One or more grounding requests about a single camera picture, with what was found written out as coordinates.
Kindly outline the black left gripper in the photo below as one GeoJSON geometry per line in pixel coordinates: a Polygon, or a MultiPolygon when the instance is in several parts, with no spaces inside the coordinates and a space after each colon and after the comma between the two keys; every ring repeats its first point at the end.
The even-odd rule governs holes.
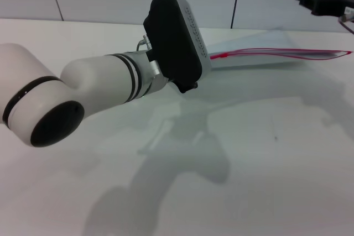
{"type": "Polygon", "coordinates": [[[189,90],[193,90],[198,88],[198,83],[197,82],[181,82],[181,81],[176,81],[176,86],[180,93],[186,93],[189,90]]]}

